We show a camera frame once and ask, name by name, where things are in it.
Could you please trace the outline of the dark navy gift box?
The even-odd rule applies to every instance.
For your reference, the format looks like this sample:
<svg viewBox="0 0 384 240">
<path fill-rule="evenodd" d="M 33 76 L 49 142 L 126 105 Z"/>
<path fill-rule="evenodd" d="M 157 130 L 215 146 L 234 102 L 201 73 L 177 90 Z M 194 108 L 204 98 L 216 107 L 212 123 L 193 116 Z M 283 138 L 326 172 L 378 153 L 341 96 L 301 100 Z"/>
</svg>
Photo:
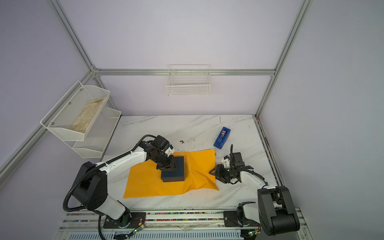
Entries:
<svg viewBox="0 0 384 240">
<path fill-rule="evenodd" d="M 184 182 L 185 176 L 185 157 L 175 157 L 176 167 L 171 171 L 162 171 L 161 180 L 164 183 Z"/>
</svg>

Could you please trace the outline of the orange wrapping paper sheet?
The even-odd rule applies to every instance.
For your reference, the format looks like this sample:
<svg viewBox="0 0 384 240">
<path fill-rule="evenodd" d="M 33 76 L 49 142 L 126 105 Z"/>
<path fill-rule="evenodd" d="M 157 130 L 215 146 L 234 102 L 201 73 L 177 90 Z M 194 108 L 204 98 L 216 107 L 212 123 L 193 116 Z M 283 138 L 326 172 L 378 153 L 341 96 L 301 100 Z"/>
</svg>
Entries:
<svg viewBox="0 0 384 240">
<path fill-rule="evenodd" d="M 130 169 L 124 198 L 146 198 L 183 195 L 192 190 L 218 190 L 216 178 L 209 174 L 215 167 L 215 150 L 174 153 L 185 158 L 185 180 L 163 182 L 156 163 L 146 161 Z"/>
</svg>

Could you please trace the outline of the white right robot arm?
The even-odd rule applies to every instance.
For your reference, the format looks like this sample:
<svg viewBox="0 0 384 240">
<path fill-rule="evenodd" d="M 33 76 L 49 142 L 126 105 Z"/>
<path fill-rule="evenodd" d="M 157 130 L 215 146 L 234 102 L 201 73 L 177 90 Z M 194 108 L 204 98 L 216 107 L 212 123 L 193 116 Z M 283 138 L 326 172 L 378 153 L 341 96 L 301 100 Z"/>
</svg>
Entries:
<svg viewBox="0 0 384 240">
<path fill-rule="evenodd" d="M 257 195 L 255 202 L 242 202 L 235 211 L 224 212 L 226 227 L 255 227 L 248 233 L 254 237 L 261 230 L 268 236 L 297 232 L 301 228 L 290 191 L 285 186 L 271 186 L 251 166 L 216 165 L 209 174 L 224 184 L 243 183 Z"/>
</svg>

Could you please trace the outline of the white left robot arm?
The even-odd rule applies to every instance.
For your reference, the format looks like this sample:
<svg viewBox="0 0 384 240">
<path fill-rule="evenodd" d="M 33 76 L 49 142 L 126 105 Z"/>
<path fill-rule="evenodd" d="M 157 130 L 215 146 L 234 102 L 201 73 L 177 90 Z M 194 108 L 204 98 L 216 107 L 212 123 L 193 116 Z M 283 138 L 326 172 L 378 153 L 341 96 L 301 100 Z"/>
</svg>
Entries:
<svg viewBox="0 0 384 240">
<path fill-rule="evenodd" d="M 108 161 L 84 163 L 63 200 L 63 210 L 67 213 L 88 210 L 128 225 L 131 212 L 109 194 L 109 184 L 131 167 L 148 160 L 156 163 L 159 170 L 173 170 L 176 167 L 174 152 L 169 143 L 156 145 L 154 141 L 143 141 Z"/>
</svg>

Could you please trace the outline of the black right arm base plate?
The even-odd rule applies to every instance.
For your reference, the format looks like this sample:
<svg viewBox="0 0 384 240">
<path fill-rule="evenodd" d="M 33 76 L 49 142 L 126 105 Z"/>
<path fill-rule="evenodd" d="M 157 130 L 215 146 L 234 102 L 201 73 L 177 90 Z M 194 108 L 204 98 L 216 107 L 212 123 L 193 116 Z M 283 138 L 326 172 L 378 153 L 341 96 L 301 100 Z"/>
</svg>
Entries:
<svg viewBox="0 0 384 240">
<path fill-rule="evenodd" d="M 242 211 L 224 211 L 225 227 L 260 227 L 261 224 L 247 219 Z"/>
</svg>

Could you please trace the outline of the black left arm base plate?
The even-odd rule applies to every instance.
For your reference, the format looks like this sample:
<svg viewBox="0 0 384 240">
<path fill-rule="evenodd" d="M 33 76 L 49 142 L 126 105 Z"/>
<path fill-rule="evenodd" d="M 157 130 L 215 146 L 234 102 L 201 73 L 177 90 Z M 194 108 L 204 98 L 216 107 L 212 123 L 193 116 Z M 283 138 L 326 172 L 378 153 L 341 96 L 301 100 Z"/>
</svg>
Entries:
<svg viewBox="0 0 384 240">
<path fill-rule="evenodd" d="M 144 224 L 146 220 L 146 212 L 130 212 L 129 214 L 123 214 L 119 219 L 114 220 L 110 217 L 106 217 L 103 224 L 104 229 L 135 229 L 140 224 Z"/>
</svg>

